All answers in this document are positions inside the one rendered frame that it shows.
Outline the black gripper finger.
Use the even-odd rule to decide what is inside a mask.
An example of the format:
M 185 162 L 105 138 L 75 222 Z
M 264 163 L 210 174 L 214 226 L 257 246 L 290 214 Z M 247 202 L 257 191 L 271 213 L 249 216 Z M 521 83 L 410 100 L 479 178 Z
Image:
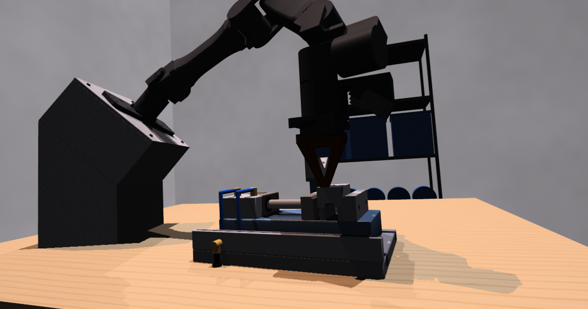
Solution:
M 338 163 L 339 163 L 340 157 L 342 156 L 342 153 L 344 152 L 344 148 L 345 148 L 345 146 L 346 146 L 346 143 L 347 143 L 347 137 L 346 137 L 346 136 L 344 136 L 344 142 L 343 142 L 343 144 L 342 144 L 342 146 L 341 146 L 340 154 L 339 154 L 339 157 L 338 157 L 338 160 L 337 160 L 337 164 L 336 164 L 336 167 L 335 167 L 334 173 L 335 173 L 335 171 L 336 171 L 336 168 L 337 168 L 337 165 L 338 165 Z M 321 146 L 320 148 L 322 148 L 322 147 L 328 147 L 328 146 Z M 315 149 L 317 149 L 317 148 L 318 148 L 318 147 L 311 148 L 311 153 L 312 153 L 312 155 L 313 155 L 313 157 L 314 157 L 314 159 L 315 159 L 315 161 L 316 161 L 316 163 L 317 163 L 317 166 L 318 166 L 318 168 L 320 169 L 320 172 L 321 172 L 321 175 L 322 175 L 322 177 L 324 177 L 324 176 L 323 176 L 323 174 L 322 174 L 321 167 L 320 167 L 320 165 L 319 165 L 318 159 L 317 159 L 317 154 L 316 154 L 316 152 L 315 152 Z
M 337 160 L 340 154 L 341 146 L 344 142 L 344 136 L 323 136 L 323 137 L 307 137 L 307 138 L 296 138 L 296 144 L 300 148 L 307 164 L 311 168 L 315 179 L 319 187 L 330 187 L 330 183 L 334 174 L 334 170 L 337 164 Z M 322 177 L 320 169 L 311 153 L 311 148 L 330 146 L 330 156 L 328 166 L 326 168 L 325 177 Z

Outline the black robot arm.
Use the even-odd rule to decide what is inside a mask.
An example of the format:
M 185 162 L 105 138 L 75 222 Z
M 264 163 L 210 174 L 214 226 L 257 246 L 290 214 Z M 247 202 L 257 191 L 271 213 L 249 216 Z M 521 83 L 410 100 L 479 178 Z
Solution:
M 258 1 L 266 15 L 255 6 Z M 114 108 L 173 136 L 174 131 L 157 119 L 168 100 L 182 102 L 197 80 L 223 59 L 246 47 L 263 47 L 285 27 L 310 46 L 298 52 L 300 85 L 328 78 L 311 82 L 314 116 L 333 113 L 349 120 L 347 92 L 350 104 L 382 119 L 395 108 L 390 72 L 338 80 L 338 75 L 347 78 L 388 65 L 388 36 L 378 16 L 346 25 L 330 0 L 238 0 L 227 18 L 199 47 L 151 75 L 135 103 L 105 90 L 103 97 Z

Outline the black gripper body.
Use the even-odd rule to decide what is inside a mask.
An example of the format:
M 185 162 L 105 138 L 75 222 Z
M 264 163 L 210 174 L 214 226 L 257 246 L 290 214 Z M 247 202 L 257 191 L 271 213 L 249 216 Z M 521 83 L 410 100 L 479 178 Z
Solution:
M 350 130 L 350 122 L 347 119 L 333 113 L 314 116 L 311 82 L 322 80 L 328 80 L 328 78 L 310 79 L 300 85 L 302 117 L 288 119 L 289 128 L 300 129 L 300 135 L 296 135 L 296 138 L 335 135 L 347 137 L 347 132 L 344 132 L 344 130 Z

